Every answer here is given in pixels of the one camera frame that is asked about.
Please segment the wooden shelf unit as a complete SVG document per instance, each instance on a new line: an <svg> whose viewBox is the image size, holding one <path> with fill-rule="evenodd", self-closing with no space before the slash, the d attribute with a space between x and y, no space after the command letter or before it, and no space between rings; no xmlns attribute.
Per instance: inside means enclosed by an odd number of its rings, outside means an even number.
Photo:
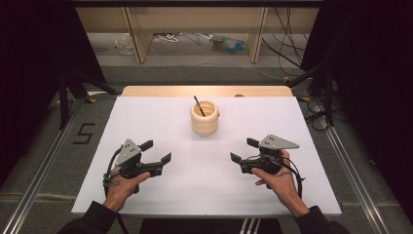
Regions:
<svg viewBox="0 0 413 234"><path fill-rule="evenodd" d="M89 33L128 33L138 63L145 62L155 33L244 33L250 61L258 62L262 35L312 32L318 8L293 7L78 7Z"/></svg>

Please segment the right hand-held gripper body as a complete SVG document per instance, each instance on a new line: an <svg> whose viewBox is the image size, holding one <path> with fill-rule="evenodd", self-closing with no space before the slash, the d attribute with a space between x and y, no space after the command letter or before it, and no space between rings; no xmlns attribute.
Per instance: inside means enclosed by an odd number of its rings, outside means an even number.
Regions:
<svg viewBox="0 0 413 234"><path fill-rule="evenodd" d="M274 135L267 135L262 140L249 137L246 143L249 146L257 148L259 154L239 160L239 165L244 174L251 174L251 169L257 168L267 174L275 175L283 167L282 150L299 147L297 143Z"/></svg>

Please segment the aluminium floor rail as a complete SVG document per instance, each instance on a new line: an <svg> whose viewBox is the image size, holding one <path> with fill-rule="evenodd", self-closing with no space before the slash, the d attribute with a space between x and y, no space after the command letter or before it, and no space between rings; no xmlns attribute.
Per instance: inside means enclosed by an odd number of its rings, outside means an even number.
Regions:
<svg viewBox="0 0 413 234"><path fill-rule="evenodd" d="M326 133L373 232L375 234L390 234L382 214L367 191L335 128L328 127Z"/></svg>
<svg viewBox="0 0 413 234"><path fill-rule="evenodd" d="M48 176L52 166L55 163L57 154L59 153L67 135L71 129L72 123L78 114L82 103L75 102L72 110L69 112L67 122L58 130L56 137L49 150L44 157L42 163L38 167L36 174L30 181L27 189L20 196L17 207L9 218L6 227L2 231L2 234L19 234L19 231L24 224L35 200L38 192L42 188L46 177Z"/></svg>

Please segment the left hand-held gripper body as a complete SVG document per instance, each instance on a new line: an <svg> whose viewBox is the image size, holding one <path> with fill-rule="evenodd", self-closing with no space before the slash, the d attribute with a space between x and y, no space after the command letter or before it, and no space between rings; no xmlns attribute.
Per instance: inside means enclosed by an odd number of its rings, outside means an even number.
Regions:
<svg viewBox="0 0 413 234"><path fill-rule="evenodd" d="M163 164L160 162L145 164L141 161L142 151L139 145L131 139L115 152L115 166L109 167L109 173L119 174L120 176L131 179L143 173L149 173L151 176L160 176L163 171Z"/></svg>

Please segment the black metal stand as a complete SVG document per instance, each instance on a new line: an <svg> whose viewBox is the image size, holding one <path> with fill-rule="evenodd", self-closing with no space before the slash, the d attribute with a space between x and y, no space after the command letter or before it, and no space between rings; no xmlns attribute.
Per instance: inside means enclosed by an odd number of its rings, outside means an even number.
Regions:
<svg viewBox="0 0 413 234"><path fill-rule="evenodd" d="M60 106L60 126L62 130L69 121L69 103L67 92L70 92L76 99L85 99L88 92L84 83L90 83L110 95L119 95L120 92L109 87L105 82L98 81L84 72L76 69L67 69L59 77L59 106Z"/></svg>
<svg viewBox="0 0 413 234"><path fill-rule="evenodd" d="M326 119L328 127L333 126L332 120L332 78L329 66L320 62L313 68L306 71L304 74L296 77L294 80L286 83L286 86L290 89L304 82L308 78L312 81L307 89L308 94L311 97L316 97L323 94L324 97L324 109L321 115Z"/></svg>

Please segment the person's right hand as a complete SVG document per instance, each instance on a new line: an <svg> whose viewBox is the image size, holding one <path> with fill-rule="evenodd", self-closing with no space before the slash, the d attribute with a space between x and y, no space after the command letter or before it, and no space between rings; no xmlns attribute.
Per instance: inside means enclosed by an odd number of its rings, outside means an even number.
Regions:
<svg viewBox="0 0 413 234"><path fill-rule="evenodd" d="M255 184L268 185L294 217L300 217L310 212L298 195L292 172L289 169L282 168L276 175L270 175L257 168L252 168L251 171L258 177Z"/></svg>

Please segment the black curtain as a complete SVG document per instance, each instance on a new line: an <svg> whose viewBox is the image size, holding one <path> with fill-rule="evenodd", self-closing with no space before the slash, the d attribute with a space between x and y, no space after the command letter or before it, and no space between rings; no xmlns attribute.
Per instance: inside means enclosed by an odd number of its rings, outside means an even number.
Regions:
<svg viewBox="0 0 413 234"><path fill-rule="evenodd" d="M105 80L71 0L0 0L0 186L71 70Z"/></svg>
<svg viewBox="0 0 413 234"><path fill-rule="evenodd" d="M345 112L389 188L413 217L413 0L323 0L304 69L316 64L349 14L335 62Z"/></svg>

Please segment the clear plastic bag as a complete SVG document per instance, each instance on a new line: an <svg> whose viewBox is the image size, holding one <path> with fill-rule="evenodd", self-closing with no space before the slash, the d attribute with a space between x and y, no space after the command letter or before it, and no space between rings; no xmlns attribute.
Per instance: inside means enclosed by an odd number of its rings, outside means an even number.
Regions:
<svg viewBox="0 0 413 234"><path fill-rule="evenodd" d="M115 48L121 55L131 56L133 55L133 45L128 33L123 33L115 40Z"/></svg>

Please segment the white table cover sheet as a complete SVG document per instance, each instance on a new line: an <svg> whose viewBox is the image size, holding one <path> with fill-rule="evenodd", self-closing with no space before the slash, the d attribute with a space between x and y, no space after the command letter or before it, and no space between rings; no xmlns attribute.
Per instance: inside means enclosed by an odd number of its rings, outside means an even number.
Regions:
<svg viewBox="0 0 413 234"><path fill-rule="evenodd" d="M327 179L295 97L215 97L220 116L210 136L191 127L191 97L118 97L73 206L82 214L104 199L103 175L114 152L131 139L152 140L145 163L165 155L171 160L161 175L141 183L122 212L152 217L274 217L288 210L256 176L241 171L230 156L257 154L248 138L269 134L296 143L290 159L303 177L303 199L325 215L339 215L340 206Z"/></svg>

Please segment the person's left hand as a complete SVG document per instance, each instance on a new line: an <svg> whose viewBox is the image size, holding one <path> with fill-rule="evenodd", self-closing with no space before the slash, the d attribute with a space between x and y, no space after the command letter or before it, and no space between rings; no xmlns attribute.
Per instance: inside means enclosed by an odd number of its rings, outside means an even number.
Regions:
<svg viewBox="0 0 413 234"><path fill-rule="evenodd" d="M112 186L108 188L103 206L114 213L119 212L133 194L135 188L149 177L149 173L143 173L131 179L126 179L119 174L113 174L111 176Z"/></svg>

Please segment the cream duck pen holder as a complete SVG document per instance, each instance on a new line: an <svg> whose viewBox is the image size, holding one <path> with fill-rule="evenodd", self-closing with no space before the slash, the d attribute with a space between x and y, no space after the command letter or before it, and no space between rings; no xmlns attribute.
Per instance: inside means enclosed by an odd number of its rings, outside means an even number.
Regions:
<svg viewBox="0 0 413 234"><path fill-rule="evenodd" d="M218 129L220 112L211 101L200 101L200 104L206 117L202 116L198 105L194 104L190 110L192 130L199 135L208 136Z"/></svg>

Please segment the colourful plastic packets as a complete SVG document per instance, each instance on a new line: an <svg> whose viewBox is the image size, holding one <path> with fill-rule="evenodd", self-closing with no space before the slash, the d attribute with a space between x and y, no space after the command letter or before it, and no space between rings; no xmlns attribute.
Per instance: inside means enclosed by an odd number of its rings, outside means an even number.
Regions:
<svg viewBox="0 0 413 234"><path fill-rule="evenodd" d="M234 39L228 36L213 35L210 39L212 48L216 51L225 52L228 55L234 55L237 53L249 53L249 48L244 41Z"/></svg>

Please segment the black pen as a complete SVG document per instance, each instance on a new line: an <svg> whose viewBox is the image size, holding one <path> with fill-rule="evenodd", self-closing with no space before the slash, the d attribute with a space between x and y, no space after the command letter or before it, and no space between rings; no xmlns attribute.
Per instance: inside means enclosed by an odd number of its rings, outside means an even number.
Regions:
<svg viewBox="0 0 413 234"><path fill-rule="evenodd" d="M203 109L202 109L202 107L201 107L201 104L200 104L200 102L198 101L198 98L197 98L196 96L193 96L193 98L194 98L196 104L198 105L202 116L203 116L203 117L206 117L206 115L205 115L205 113L204 113L204 111L203 111Z"/></svg>

